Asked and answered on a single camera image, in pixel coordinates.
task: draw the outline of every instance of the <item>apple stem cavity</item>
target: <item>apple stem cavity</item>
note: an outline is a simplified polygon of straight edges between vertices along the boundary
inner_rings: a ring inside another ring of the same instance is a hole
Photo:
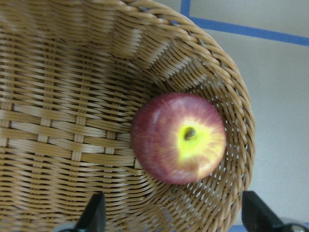
[[[195,129],[193,129],[192,127],[188,127],[185,131],[184,134],[184,139],[185,140],[189,140],[191,139],[193,136],[195,135]]]

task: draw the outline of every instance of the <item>wicker weave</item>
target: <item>wicker weave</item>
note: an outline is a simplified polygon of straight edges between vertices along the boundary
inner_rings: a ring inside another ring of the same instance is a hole
[[[226,154],[168,185],[130,145],[135,112],[164,92],[208,99]],[[0,0],[0,231],[46,232],[106,194],[107,231],[225,232],[254,158],[254,119],[232,59],[186,17],[148,0]]]

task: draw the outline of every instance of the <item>gray surface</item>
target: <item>gray surface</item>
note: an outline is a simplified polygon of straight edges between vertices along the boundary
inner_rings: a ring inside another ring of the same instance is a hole
[[[180,11],[180,0],[159,2]],[[192,0],[190,16],[308,37],[308,12],[306,0]],[[256,158],[250,189],[280,217],[309,222],[309,46],[206,32],[236,62],[251,95]]]

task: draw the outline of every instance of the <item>red apple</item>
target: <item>red apple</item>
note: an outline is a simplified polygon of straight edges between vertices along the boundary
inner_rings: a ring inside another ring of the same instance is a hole
[[[225,127],[206,99],[167,93],[151,99],[133,117],[133,152],[143,169],[170,184],[187,184],[208,176],[226,146]]]

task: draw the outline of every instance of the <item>wicker basket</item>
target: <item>wicker basket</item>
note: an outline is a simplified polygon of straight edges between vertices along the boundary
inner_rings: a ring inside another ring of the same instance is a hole
[[[211,176],[146,174],[130,123],[164,92],[208,99],[226,154]],[[104,192],[109,232],[225,232],[254,157],[254,119],[232,59],[186,17],[149,0],[0,0],[0,231],[76,221]]]

